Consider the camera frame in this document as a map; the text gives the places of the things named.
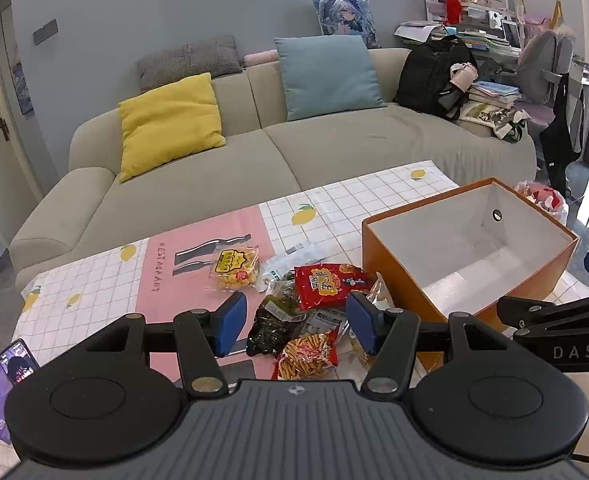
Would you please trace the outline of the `red snack packet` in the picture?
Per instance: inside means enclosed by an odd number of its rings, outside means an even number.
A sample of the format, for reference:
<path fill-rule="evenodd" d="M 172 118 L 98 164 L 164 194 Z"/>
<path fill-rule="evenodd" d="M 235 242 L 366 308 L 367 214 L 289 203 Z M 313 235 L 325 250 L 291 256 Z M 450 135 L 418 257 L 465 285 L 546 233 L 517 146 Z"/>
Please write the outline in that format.
<path fill-rule="evenodd" d="M 316 263 L 294 269 L 294 287 L 303 311 L 343 309 L 351 292 L 368 292 L 373 279 L 351 263 Z"/>

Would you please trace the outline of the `white clear snack packet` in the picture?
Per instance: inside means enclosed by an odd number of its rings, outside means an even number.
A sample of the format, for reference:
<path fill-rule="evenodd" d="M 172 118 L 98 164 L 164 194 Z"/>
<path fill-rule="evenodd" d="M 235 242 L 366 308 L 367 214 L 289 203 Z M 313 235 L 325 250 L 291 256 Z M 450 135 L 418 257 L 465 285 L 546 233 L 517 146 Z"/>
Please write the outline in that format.
<path fill-rule="evenodd" d="M 282 254 L 273 256 L 261 263 L 260 274 L 255 286 L 258 292 L 266 292 L 268 286 L 276 281 L 282 281 L 286 275 L 297 266 L 308 266 L 319 263 L 326 258 L 326 254 L 317 244 L 310 240 L 287 249 Z"/>

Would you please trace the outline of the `light blue cushion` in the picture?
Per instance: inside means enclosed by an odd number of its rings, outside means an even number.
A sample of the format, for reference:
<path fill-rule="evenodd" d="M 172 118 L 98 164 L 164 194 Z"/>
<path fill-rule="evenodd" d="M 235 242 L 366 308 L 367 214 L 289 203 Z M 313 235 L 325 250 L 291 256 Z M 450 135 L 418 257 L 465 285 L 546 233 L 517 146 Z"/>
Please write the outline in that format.
<path fill-rule="evenodd" d="M 287 118 L 383 107 L 371 55 L 360 36 L 277 38 Z"/>

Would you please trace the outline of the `yellow waffle snack packet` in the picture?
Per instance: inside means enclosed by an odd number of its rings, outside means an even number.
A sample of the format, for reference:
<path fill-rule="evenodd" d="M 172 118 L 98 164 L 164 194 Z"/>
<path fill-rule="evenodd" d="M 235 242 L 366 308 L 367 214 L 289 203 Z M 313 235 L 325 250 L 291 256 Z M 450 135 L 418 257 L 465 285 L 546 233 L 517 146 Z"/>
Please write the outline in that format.
<path fill-rule="evenodd" d="M 245 289 L 255 284 L 259 270 L 259 248 L 247 245 L 223 248 L 215 252 L 208 285 L 212 289 Z"/>

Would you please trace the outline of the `orange cardboard box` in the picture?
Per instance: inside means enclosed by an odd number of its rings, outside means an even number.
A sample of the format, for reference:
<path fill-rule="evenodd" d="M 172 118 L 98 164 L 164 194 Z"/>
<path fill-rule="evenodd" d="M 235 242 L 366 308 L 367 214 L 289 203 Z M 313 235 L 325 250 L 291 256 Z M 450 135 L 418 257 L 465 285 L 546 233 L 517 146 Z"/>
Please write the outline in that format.
<path fill-rule="evenodd" d="M 495 178 L 367 218 L 363 268 L 383 276 L 396 307 L 424 322 L 453 312 L 503 332 L 503 296 L 544 300 L 579 239 Z"/>

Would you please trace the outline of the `orange stick snack packet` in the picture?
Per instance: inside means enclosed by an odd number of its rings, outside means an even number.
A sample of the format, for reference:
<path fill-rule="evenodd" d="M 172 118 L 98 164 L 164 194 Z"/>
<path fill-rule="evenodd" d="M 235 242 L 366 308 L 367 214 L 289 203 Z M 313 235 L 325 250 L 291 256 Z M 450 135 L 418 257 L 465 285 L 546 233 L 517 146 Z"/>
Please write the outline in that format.
<path fill-rule="evenodd" d="M 337 367 L 337 329 L 292 339 L 279 354 L 273 380 L 320 378 Z"/>

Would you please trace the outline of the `dark green pickle packet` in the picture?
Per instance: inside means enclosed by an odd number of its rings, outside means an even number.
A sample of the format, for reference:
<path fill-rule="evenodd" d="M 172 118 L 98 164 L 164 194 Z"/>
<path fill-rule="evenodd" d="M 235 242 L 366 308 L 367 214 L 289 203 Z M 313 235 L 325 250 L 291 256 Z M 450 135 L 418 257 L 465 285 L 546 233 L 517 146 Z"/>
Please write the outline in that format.
<path fill-rule="evenodd" d="M 247 355 L 278 356 L 306 318 L 294 281 L 274 281 L 256 309 L 247 336 Z"/>

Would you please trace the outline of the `anime print pillow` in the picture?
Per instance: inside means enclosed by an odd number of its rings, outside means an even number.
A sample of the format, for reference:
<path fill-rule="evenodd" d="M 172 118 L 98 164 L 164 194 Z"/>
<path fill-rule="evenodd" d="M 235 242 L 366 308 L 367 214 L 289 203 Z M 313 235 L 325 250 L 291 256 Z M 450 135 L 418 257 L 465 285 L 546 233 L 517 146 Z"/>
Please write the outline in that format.
<path fill-rule="evenodd" d="M 323 36 L 360 36 L 368 49 L 380 47 L 370 0 L 311 1 Z"/>

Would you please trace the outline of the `yellow cushion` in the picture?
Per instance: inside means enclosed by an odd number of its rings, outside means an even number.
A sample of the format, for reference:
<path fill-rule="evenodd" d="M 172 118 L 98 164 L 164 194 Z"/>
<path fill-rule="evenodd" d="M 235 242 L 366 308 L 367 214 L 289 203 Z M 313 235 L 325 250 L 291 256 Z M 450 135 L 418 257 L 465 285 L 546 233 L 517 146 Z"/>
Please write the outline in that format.
<path fill-rule="evenodd" d="M 119 102 L 118 111 L 121 182 L 226 144 L 209 73 L 188 76 Z"/>

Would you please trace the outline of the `stack of books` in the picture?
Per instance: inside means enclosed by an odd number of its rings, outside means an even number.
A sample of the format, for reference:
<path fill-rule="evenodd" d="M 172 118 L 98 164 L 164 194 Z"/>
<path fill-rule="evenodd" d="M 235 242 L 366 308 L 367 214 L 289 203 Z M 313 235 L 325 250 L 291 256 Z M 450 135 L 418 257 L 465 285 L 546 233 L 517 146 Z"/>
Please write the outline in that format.
<path fill-rule="evenodd" d="M 478 80 L 469 90 L 469 98 L 497 107 L 511 108 L 521 99 L 520 90 L 507 84 L 496 84 L 492 81 Z"/>

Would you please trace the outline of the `grey office chair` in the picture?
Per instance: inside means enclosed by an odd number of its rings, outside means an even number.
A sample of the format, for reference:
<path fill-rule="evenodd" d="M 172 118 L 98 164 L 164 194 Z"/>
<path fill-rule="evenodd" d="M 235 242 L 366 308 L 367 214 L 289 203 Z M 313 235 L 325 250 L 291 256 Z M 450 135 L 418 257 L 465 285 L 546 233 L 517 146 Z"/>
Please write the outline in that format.
<path fill-rule="evenodd" d="M 519 107 L 529 115 L 529 134 L 535 140 L 555 118 L 553 104 L 567 75 L 567 128 L 575 153 L 582 154 L 585 134 L 584 63 L 574 54 L 575 33 L 570 26 L 540 32 L 522 50 L 515 81 L 521 92 Z"/>

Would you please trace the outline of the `grey fuzzy cushion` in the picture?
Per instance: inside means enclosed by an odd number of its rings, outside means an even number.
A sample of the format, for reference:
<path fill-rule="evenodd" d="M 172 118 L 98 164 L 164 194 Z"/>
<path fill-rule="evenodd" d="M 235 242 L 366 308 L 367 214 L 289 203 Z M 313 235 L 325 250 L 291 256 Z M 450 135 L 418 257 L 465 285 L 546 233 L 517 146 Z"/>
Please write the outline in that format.
<path fill-rule="evenodd" d="M 137 70 L 145 93 L 203 73 L 212 78 L 238 74 L 242 66 L 235 38 L 225 35 L 149 54 L 137 62 Z"/>

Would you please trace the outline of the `beige fabric sofa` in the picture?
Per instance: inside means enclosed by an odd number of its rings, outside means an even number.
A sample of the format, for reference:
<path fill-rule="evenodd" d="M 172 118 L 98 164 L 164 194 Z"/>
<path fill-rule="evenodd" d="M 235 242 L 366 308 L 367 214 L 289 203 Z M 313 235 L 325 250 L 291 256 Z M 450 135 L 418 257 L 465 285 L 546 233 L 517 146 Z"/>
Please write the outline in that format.
<path fill-rule="evenodd" d="M 460 185 L 532 179 L 533 140 L 509 143 L 394 102 L 407 58 L 377 49 L 372 62 L 384 105 L 291 122 L 277 63 L 216 78 L 226 142 L 120 181 L 116 110 L 80 125 L 68 173 L 10 244 L 17 289 L 38 274 L 226 212 L 411 162 L 434 162 Z"/>

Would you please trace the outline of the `pink white checkered tablecloth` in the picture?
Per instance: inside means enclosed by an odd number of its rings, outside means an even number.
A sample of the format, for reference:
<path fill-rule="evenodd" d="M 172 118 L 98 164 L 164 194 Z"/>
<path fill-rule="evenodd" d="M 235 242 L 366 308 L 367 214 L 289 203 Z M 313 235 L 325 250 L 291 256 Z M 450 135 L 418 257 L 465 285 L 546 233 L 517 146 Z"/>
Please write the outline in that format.
<path fill-rule="evenodd" d="M 578 479 L 581 388 L 476 316 L 382 312 L 378 360 L 352 380 L 244 379 L 209 344 L 217 250 L 257 240 L 224 217 L 149 240 L 129 314 L 14 387 L 14 479 Z"/>

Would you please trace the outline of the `cluttered desk shelf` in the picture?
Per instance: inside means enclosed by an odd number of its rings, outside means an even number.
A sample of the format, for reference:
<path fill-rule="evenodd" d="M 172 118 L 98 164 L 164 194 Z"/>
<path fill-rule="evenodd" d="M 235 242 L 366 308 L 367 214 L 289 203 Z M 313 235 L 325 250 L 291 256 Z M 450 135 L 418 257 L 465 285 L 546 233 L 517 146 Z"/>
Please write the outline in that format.
<path fill-rule="evenodd" d="M 458 0 L 460 18 L 447 24 L 446 0 L 424 0 L 427 21 L 407 21 L 395 30 L 394 37 L 404 44 L 420 44 L 448 35 L 460 37 L 472 50 L 497 63 L 515 62 L 521 42 L 515 13 L 508 0 Z"/>

